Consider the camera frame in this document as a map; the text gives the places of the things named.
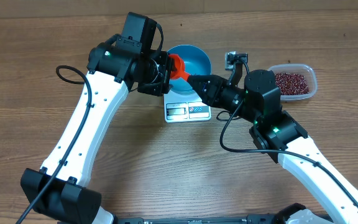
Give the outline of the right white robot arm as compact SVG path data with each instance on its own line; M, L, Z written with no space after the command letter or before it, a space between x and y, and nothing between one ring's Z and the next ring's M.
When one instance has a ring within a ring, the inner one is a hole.
M334 223L358 223L358 190L323 156L307 131L282 109L275 75L254 70L240 89L217 75L191 75L187 82L213 108L253 124L254 153L266 153L295 176Z

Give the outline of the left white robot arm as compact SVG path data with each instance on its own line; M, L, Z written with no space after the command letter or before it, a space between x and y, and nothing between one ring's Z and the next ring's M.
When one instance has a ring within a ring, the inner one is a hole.
M88 184L104 135L128 94L162 96L170 89L172 60L152 48L161 31L155 20L130 12L121 33L91 50L81 97L60 140L39 170L26 169L21 177L28 211L59 223L114 223L101 194Z

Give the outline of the red measuring scoop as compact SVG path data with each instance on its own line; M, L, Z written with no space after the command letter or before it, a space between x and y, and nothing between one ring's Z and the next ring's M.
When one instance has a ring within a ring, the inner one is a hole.
M177 80L182 78L184 81L188 81L190 74L185 71L185 63L178 54L170 54L169 57L173 60L173 67L170 72L170 79Z

